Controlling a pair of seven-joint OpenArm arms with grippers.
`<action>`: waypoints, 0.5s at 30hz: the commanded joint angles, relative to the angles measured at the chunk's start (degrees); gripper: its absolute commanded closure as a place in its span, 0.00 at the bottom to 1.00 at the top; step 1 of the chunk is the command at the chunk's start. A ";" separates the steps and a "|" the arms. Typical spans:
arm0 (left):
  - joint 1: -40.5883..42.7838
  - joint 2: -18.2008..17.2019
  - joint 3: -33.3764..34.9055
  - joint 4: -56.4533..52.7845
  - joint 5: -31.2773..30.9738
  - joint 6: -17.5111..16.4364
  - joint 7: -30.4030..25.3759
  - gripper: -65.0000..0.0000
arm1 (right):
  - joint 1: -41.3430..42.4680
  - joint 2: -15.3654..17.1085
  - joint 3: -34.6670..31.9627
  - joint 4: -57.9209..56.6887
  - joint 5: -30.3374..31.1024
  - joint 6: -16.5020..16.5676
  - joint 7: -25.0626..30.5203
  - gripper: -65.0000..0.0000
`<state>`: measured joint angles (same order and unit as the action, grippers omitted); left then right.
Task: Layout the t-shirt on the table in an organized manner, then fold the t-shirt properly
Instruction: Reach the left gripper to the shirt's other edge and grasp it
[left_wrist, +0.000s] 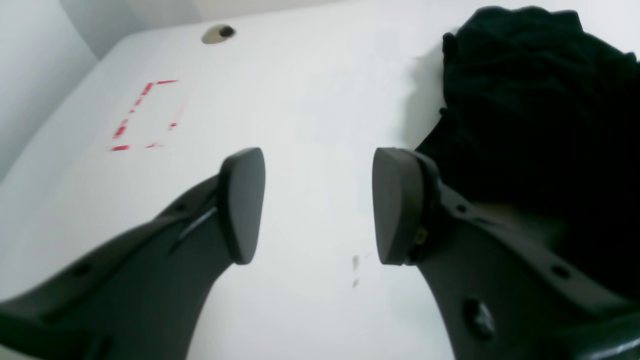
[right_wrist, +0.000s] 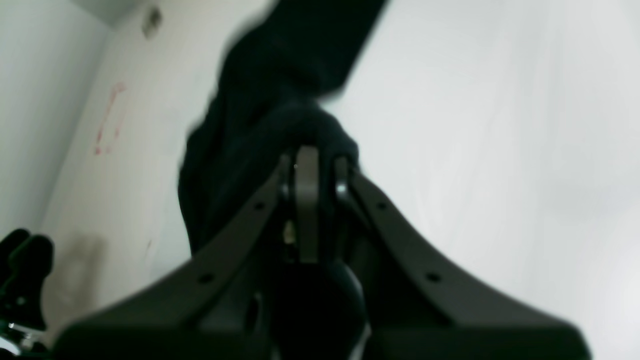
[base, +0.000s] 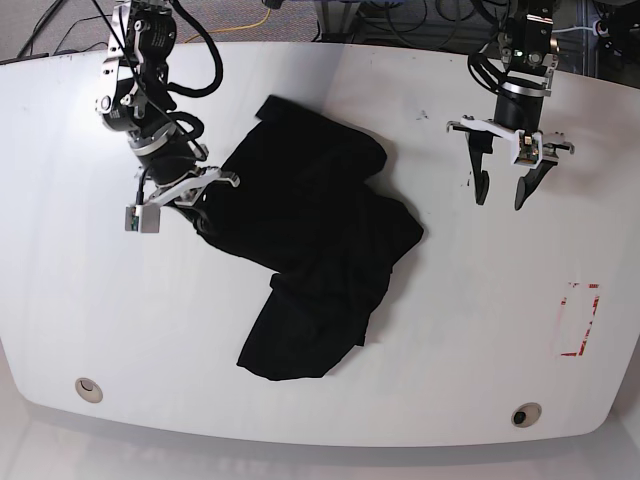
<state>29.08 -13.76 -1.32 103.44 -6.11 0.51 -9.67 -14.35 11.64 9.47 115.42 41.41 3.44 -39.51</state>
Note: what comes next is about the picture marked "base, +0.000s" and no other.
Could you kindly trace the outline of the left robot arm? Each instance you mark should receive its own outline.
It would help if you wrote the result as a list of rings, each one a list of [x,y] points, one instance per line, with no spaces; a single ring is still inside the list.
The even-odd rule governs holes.
[[[516,187],[514,209],[520,210],[544,177],[559,162],[558,152],[575,153],[573,143],[559,132],[540,129],[544,100],[551,96],[553,76],[559,64],[559,47],[553,36],[552,1],[518,1],[514,13],[507,2],[497,17],[482,1],[474,9],[491,24],[489,40],[467,56],[472,78],[496,98],[491,119],[463,116],[447,130],[466,135],[475,202],[482,206],[489,192],[489,173],[483,157],[493,152],[493,140],[509,143],[510,163],[525,167]]]

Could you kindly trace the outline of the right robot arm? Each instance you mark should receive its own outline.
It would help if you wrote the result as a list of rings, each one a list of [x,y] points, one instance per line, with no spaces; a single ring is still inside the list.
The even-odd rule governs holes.
[[[186,87],[169,79],[167,59],[176,44],[177,18],[204,38],[212,57],[214,76],[205,87]],[[199,99],[213,94],[224,73],[219,50],[178,1],[121,1],[111,16],[102,19],[110,38],[95,110],[109,130],[127,135],[141,166],[135,201],[126,208],[125,228],[156,233],[161,210],[169,207],[204,232],[209,226],[204,207],[208,186],[224,182],[236,188],[240,179],[207,165],[208,151],[199,141],[203,122],[178,110],[172,96]]]

